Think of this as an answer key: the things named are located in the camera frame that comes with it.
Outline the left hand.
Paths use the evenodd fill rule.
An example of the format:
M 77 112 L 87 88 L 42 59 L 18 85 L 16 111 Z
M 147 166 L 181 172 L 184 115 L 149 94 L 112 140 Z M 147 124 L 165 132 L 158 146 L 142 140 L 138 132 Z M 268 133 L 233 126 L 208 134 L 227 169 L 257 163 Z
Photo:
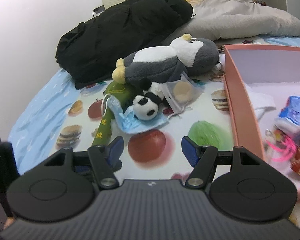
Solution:
M 7 217 L 6 222 L 5 222 L 4 226 L 3 226 L 3 229 L 6 229 L 7 227 L 9 227 L 14 222 L 15 222 L 15 218 L 14 217 Z

